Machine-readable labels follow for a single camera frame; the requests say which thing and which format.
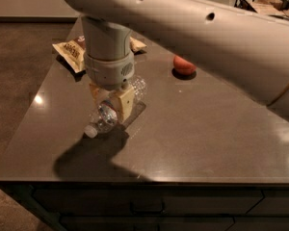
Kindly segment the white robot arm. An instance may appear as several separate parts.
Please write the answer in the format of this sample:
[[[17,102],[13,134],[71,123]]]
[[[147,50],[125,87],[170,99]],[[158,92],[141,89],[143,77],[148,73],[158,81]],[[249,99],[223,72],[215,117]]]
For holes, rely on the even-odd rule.
[[[289,122],[289,22],[207,0],[65,0],[220,77]]]

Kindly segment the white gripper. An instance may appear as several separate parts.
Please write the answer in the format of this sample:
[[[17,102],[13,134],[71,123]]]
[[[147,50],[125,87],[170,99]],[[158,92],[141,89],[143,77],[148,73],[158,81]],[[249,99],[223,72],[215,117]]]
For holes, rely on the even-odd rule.
[[[93,81],[90,83],[93,105],[97,108],[108,97],[108,90],[115,90],[110,98],[117,111],[118,121],[123,123],[131,116],[135,93],[130,84],[120,88],[134,75],[134,54],[129,52],[124,58],[113,61],[98,60],[85,54],[84,63],[86,72]]]

